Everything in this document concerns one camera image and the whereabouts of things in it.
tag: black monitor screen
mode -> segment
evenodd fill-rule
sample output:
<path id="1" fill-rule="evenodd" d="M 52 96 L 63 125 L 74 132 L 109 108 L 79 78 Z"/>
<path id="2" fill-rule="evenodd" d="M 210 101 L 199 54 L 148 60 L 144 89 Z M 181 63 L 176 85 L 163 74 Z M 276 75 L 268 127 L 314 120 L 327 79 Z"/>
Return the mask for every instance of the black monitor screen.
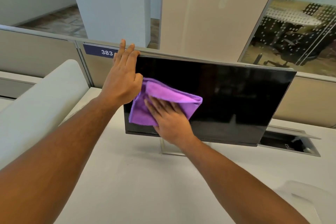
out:
<path id="1" fill-rule="evenodd" d="M 249 65 L 208 64 L 139 56 L 136 72 L 174 89 L 201 96 L 190 118 L 204 141 L 257 144 L 296 72 Z M 157 136 L 150 126 L 128 122 L 132 102 L 124 105 L 126 133 Z"/>

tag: blue sign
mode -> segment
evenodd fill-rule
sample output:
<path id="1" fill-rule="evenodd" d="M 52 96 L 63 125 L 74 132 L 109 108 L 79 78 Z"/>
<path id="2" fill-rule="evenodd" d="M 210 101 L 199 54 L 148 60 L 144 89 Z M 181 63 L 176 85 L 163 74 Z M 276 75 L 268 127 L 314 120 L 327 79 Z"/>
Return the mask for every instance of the blue sign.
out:
<path id="1" fill-rule="evenodd" d="M 101 56 L 105 58 L 113 58 L 114 54 L 119 51 L 117 48 L 94 45 L 94 44 L 83 44 L 86 54 Z"/>

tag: purple cloth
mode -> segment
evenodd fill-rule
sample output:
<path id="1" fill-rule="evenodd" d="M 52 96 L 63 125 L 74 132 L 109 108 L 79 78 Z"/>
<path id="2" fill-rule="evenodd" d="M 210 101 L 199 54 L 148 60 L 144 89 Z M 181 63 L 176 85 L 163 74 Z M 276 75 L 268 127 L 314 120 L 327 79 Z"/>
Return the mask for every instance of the purple cloth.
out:
<path id="1" fill-rule="evenodd" d="M 141 91 L 133 100 L 131 112 L 128 117 L 130 123 L 145 126 L 158 125 L 145 105 L 145 99 L 148 99 L 148 95 L 169 102 L 178 103 L 187 119 L 190 119 L 203 101 L 199 96 L 170 88 L 162 82 L 152 78 L 144 78 Z"/>

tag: person's left hand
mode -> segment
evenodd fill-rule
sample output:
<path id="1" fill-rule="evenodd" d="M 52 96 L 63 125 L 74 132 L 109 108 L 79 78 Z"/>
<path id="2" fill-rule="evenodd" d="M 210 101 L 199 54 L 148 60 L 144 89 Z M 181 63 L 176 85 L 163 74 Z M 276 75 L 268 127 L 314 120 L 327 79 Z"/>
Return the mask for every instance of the person's left hand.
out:
<path id="1" fill-rule="evenodd" d="M 114 55 L 114 64 L 107 75 L 99 99 L 111 107 L 119 108 L 131 102 L 141 90 L 143 76 L 135 73 L 139 51 L 131 44 L 125 50 L 126 41 L 121 40 L 119 51 Z"/>

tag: desk surface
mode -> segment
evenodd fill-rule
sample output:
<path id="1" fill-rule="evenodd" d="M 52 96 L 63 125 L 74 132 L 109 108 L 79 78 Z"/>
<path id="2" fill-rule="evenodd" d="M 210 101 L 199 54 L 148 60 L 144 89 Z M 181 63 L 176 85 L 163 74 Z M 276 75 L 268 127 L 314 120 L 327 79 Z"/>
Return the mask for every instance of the desk surface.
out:
<path id="1" fill-rule="evenodd" d="M 90 88 L 69 115 L 96 97 Z M 265 147 L 212 144 L 271 189 L 293 180 L 336 194 L 336 130 L 272 120 L 321 137 L 321 157 Z M 156 137 L 125 134 L 123 108 L 113 116 L 56 224 L 234 223 L 182 156 L 162 155 Z"/>
<path id="2" fill-rule="evenodd" d="M 289 8 L 269 7 L 265 15 L 276 20 L 303 26 L 317 26 L 322 23 L 319 19 L 314 18 L 313 16 L 305 14 L 302 11 Z"/>

